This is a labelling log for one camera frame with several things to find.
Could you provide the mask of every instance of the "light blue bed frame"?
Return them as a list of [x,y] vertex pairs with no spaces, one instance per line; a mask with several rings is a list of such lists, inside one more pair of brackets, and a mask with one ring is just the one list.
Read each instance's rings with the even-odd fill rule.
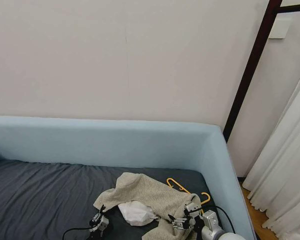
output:
[[[228,213],[236,232],[246,240],[256,239],[216,125],[0,116],[0,159],[195,170],[204,176],[215,204]],[[226,217],[219,215],[231,232]]]

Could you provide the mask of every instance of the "wooden floor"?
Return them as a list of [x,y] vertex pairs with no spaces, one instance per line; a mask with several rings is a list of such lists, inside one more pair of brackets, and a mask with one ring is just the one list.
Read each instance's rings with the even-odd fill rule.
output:
[[244,189],[241,186],[241,190],[244,196],[244,200],[246,203],[246,206],[248,208],[253,227],[255,232],[258,234],[261,240],[278,240],[276,235],[268,228],[262,228],[262,224],[268,220],[268,217],[264,212],[260,212],[258,210],[255,210],[253,206],[251,206],[251,203],[247,199],[248,194],[250,193],[248,190]]

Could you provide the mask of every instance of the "dark gray bed sheet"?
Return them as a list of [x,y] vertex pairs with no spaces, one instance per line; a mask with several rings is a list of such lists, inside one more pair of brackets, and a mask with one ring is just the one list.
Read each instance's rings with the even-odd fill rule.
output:
[[[96,198],[114,188],[123,172],[142,173],[162,183],[174,178],[191,193],[199,196],[201,192],[209,193],[203,176],[192,170],[1,160],[0,240],[61,240],[69,228],[88,227],[98,212],[93,207]],[[108,211],[107,216],[113,230],[105,239],[140,240],[158,225],[154,221],[143,227],[132,227],[125,222],[118,207]],[[88,230],[71,231],[65,239],[85,240],[88,236]]]

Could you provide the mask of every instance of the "dark wooden door frame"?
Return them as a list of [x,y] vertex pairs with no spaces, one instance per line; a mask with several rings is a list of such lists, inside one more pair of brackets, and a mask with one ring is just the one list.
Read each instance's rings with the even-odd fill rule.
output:
[[270,31],[274,25],[277,14],[300,12],[300,4],[292,6],[281,6],[282,0],[269,0],[265,10],[259,31],[256,35],[248,62],[246,63],[239,88],[236,92],[228,119],[226,121],[223,136],[228,142],[230,134],[236,123],[240,108],[244,102],[251,80],[255,74],[261,54],[267,43]]

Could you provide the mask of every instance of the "bed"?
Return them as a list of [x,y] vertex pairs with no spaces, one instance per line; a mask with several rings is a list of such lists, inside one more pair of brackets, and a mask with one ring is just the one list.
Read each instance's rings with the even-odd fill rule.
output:
[[[93,207],[97,196],[114,188],[123,172],[146,174],[162,183],[173,177],[192,193],[209,193],[203,176],[193,170],[0,160],[0,240],[60,240],[67,229],[89,226],[97,213]],[[113,230],[104,239],[140,240],[158,225],[153,221],[132,227],[118,207],[107,217]],[[71,231],[65,239],[83,240],[88,236],[87,230]]]
[[[236,232],[255,239],[218,126],[10,116],[0,116],[0,239],[60,239],[68,228],[86,227],[97,212],[96,197],[125,171],[210,192]],[[129,227],[118,209],[109,214],[119,231],[108,239],[140,239],[156,224]],[[85,238],[86,231],[66,236]]]

